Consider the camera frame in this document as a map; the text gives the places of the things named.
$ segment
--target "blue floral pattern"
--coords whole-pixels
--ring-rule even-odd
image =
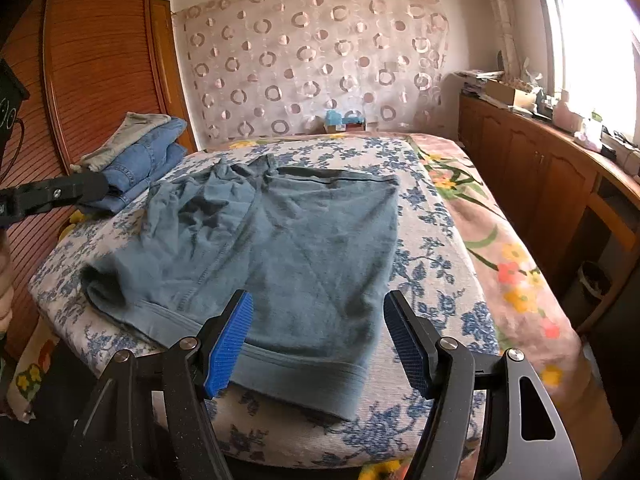
[[[398,246],[389,289],[398,288],[419,316],[443,334],[482,351],[497,352],[491,315],[451,216],[411,147],[400,139],[301,140],[230,150],[233,162],[266,152],[281,164],[396,174],[401,183]],[[185,158],[165,179],[203,170],[221,153]],[[80,224],[47,257],[30,282],[44,316],[77,355],[99,374],[113,353],[161,350],[152,341],[99,314],[81,291],[82,265],[126,243],[144,221],[146,193],[108,221]],[[476,393],[468,450],[478,444],[484,397]],[[406,379],[386,327],[369,368],[355,420],[331,419],[230,384],[207,402],[216,436],[226,453],[277,466],[342,467],[411,456],[432,401]],[[166,420],[162,403],[158,420]]]

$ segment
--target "person's hand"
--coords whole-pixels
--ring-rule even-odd
[[[11,321],[11,302],[14,284],[11,272],[11,254],[6,231],[0,230],[0,339],[4,337]]]

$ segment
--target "wall covering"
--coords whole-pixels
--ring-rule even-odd
[[[204,146],[308,134],[331,109],[424,131],[440,105],[439,0],[210,0],[175,19]]]

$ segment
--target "trash can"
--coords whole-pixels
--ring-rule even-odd
[[[611,288],[611,280],[595,262],[582,262],[560,306],[577,328],[600,303]]]

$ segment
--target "bed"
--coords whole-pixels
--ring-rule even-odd
[[[556,402],[584,478],[602,471],[620,446],[604,393],[544,277],[455,143],[418,135],[337,135],[232,142],[220,150],[189,156],[165,178],[200,170],[223,154],[249,161],[267,152],[281,164],[398,175],[399,240],[389,287],[402,290],[416,312],[470,348],[522,348]],[[79,224],[31,280],[44,319],[12,385],[18,416],[28,418],[28,401],[37,391],[30,370],[37,364],[38,373],[46,373],[44,346],[55,345],[54,333],[96,374],[118,349],[137,355],[159,350],[101,317],[79,288],[78,271],[85,261],[136,233],[144,199],[140,196],[109,221]],[[156,400],[162,421],[162,402]],[[483,401],[484,394],[476,392],[462,478],[472,477]],[[353,422],[330,421],[235,385],[208,409],[221,446],[231,456],[267,465],[335,468],[410,457],[430,405],[410,388],[383,328]]]

